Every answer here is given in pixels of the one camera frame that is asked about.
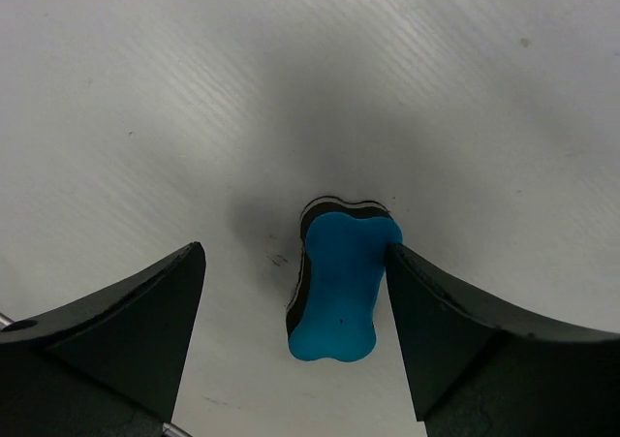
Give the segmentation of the blue whiteboard eraser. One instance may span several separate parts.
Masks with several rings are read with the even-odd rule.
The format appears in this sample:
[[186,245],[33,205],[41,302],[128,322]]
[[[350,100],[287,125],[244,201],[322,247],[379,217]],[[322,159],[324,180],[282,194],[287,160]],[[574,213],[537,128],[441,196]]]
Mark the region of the blue whiteboard eraser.
[[388,209],[374,201],[319,197],[300,216],[301,258],[286,330],[302,361],[367,357],[377,341],[374,310],[385,253],[402,241]]

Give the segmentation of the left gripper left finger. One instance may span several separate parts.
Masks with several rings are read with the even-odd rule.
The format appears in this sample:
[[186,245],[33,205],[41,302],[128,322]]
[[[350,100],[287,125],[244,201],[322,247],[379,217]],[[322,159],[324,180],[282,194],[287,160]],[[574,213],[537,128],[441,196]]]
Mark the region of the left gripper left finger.
[[1,318],[4,436],[171,436],[202,296],[192,242],[30,318]]

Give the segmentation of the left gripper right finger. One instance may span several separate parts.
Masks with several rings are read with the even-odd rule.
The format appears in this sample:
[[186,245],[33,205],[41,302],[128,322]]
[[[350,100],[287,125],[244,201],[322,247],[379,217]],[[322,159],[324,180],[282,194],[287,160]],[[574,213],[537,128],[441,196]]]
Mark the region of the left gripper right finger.
[[418,421],[430,436],[615,436],[619,337],[483,291],[402,244],[387,288]]

